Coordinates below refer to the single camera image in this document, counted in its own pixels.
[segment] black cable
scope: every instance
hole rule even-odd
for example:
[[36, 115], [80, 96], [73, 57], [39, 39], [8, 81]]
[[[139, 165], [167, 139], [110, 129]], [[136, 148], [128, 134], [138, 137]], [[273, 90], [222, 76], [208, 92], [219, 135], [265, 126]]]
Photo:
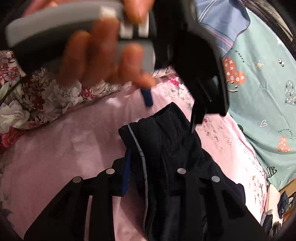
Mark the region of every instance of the black cable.
[[2, 105], [2, 103], [6, 100], [6, 98], [15, 90], [15, 88], [17, 86], [19, 86], [20, 84], [26, 83], [29, 80], [30, 75], [27, 74], [25, 77], [22, 77], [18, 82], [15, 83], [14, 86], [12, 86], [7, 93], [5, 94], [5, 96], [1, 99], [0, 101], [0, 106]]

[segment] blurry hand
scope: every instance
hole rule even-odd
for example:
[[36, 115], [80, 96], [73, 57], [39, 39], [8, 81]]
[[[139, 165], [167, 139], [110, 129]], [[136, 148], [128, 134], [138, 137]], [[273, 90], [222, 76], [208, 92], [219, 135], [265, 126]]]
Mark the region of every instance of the blurry hand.
[[[55, 7], [77, 0], [34, 0], [24, 16], [39, 9]], [[154, 0], [123, 0], [125, 12], [134, 24], [141, 23], [152, 8]], [[72, 85], [77, 79], [84, 86], [94, 86], [102, 79], [109, 83], [135, 85], [150, 88], [156, 84], [149, 73], [142, 73], [144, 51], [138, 43], [127, 45], [120, 62], [115, 63], [120, 23], [115, 18], [98, 20], [91, 33], [78, 31], [68, 40], [62, 65], [56, 79], [60, 84]]]

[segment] floral fabric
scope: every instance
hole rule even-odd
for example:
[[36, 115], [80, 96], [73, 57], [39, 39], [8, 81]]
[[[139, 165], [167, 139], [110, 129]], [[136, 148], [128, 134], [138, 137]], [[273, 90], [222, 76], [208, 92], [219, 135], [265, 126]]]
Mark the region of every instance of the floral fabric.
[[[12, 51], [0, 51], [0, 99], [25, 76]], [[45, 68], [34, 72], [0, 106], [0, 154], [3, 154], [26, 130], [53, 122], [77, 104], [89, 102], [119, 90], [121, 85], [101, 81], [86, 88], [79, 82], [73, 87], [57, 84]]]

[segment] black fabric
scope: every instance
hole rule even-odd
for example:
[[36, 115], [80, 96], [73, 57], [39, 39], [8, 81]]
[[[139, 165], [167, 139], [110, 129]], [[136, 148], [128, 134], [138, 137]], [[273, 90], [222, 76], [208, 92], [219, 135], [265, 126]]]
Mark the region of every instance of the black fabric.
[[[193, 170], [196, 174], [218, 176], [245, 203], [244, 187], [228, 179], [211, 156], [201, 147], [196, 132], [190, 130], [190, 123], [174, 103], [156, 114], [130, 123], [130, 127], [141, 147], [148, 176], [148, 210], [145, 232], [149, 241], [178, 240], [180, 198], [172, 196], [175, 175], [178, 168]], [[135, 150], [131, 136], [126, 134], [127, 126], [119, 129], [126, 147]], [[131, 170], [136, 178], [138, 191], [145, 197], [143, 166], [140, 155], [131, 157]], [[205, 207], [201, 203], [202, 217]]]
[[269, 237], [269, 238], [274, 237], [274, 236], [278, 233], [278, 231], [279, 231], [280, 229], [281, 229], [281, 224], [280, 224], [280, 222], [277, 221], [277, 222], [273, 225], [272, 229], [269, 231], [268, 237]]
[[281, 195], [280, 199], [279, 199], [279, 203], [278, 203], [278, 213], [279, 213], [279, 218], [282, 219], [287, 211], [288, 208], [288, 204], [289, 204], [289, 198], [288, 195], [286, 193], [286, 191], [283, 192], [283, 194]]
[[0, 211], [0, 240], [1, 241], [22, 241], [14, 231], [12, 224], [8, 221], [7, 215]]
[[13, 20], [20, 18], [32, 0], [4, 0], [0, 3], [0, 50], [7, 50], [5, 28]]
[[266, 233], [268, 233], [272, 228], [272, 214], [266, 215], [262, 228]]

